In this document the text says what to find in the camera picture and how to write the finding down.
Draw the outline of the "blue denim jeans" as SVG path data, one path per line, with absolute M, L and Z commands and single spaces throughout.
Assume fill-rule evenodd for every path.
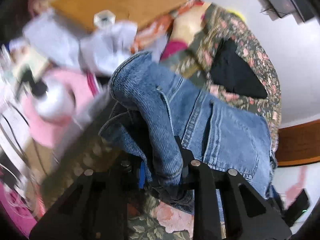
M 109 84 L 116 104 L 100 135 L 143 159 L 145 179 L 163 202 L 194 211 L 193 193 L 179 192 L 182 148 L 212 169 L 236 169 L 262 197 L 268 197 L 271 136 L 263 117 L 197 88 L 154 62 L 149 52 L 124 61 Z

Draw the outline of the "floral dark green bedspread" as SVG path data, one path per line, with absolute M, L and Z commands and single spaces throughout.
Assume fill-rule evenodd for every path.
M 191 43 L 168 42 L 155 70 L 168 69 L 176 81 L 159 81 L 156 92 L 165 116 L 153 115 L 157 127 L 167 122 L 168 137 L 209 167 L 238 170 L 265 198 L 272 196 L 275 153 L 281 120 L 277 72 L 244 21 L 211 4 L 204 26 Z M 133 238 L 191 239 L 193 193 L 174 199 L 159 186 L 157 174 L 176 178 L 180 159 L 164 162 L 160 146 L 149 143 L 148 129 L 137 111 L 117 103 L 100 133 L 88 135 L 72 151 L 58 151 L 58 164 L 41 185 L 45 207 L 51 207 L 86 169 L 106 171 L 120 150 L 141 157 L 146 165 L 146 200 L 133 198 Z

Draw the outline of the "pink garment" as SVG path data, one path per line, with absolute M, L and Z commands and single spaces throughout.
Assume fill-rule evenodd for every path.
M 81 74 L 60 68 L 46 72 L 38 80 L 31 70 L 26 70 L 16 92 L 18 98 L 23 87 L 28 89 L 22 106 L 30 135 L 47 148 L 55 147 L 72 118 L 99 92 L 91 73 Z

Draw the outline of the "white cloth pile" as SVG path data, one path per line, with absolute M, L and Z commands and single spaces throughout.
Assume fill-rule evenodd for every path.
M 111 76 L 131 55 L 137 25 L 130 21 L 109 24 L 91 34 L 48 10 L 23 27 L 23 36 L 39 53 L 60 67 Z

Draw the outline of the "black cloth on bed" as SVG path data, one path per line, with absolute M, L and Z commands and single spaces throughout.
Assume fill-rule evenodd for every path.
M 220 41 L 210 70 L 213 83 L 222 85 L 229 93 L 267 98 L 265 87 L 248 63 L 236 53 L 236 49 L 233 40 Z

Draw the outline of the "brown wooden lap desk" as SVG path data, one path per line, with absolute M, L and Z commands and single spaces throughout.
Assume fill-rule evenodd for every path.
M 116 20 L 129 20 L 146 26 L 152 20 L 184 5 L 187 0 L 50 0 L 60 15 L 87 31 L 94 31 L 94 15 L 109 10 Z

